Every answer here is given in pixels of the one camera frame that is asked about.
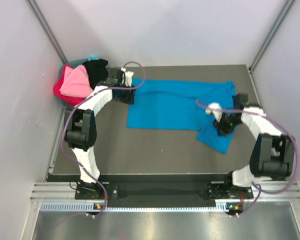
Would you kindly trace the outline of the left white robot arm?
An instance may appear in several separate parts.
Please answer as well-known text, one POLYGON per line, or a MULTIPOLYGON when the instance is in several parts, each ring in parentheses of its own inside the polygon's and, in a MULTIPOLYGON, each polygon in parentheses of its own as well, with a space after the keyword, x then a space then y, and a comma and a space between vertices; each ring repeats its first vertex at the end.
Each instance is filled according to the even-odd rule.
POLYGON ((97 167, 94 145, 97 140, 96 115, 111 100, 132 105, 136 90, 132 84, 134 73, 125 68, 110 69, 105 80, 99 81, 93 92, 73 111, 68 108, 64 115, 65 136, 79 166, 77 200, 101 199, 104 187, 98 183, 101 173, 97 167))

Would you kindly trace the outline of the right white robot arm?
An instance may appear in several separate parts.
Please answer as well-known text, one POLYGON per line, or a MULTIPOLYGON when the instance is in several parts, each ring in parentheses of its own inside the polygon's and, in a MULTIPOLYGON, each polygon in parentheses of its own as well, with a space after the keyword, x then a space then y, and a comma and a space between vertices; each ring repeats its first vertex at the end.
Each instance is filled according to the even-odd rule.
POLYGON ((251 187, 266 181, 294 180, 298 164, 295 162, 295 139, 277 123, 270 120, 263 108, 251 103, 248 95, 233 96, 233 107, 223 109, 210 103, 206 114, 214 116, 213 126, 221 137, 228 137, 243 124, 252 133, 255 144, 248 165, 229 172, 222 184, 208 186, 211 197, 252 198, 251 187))

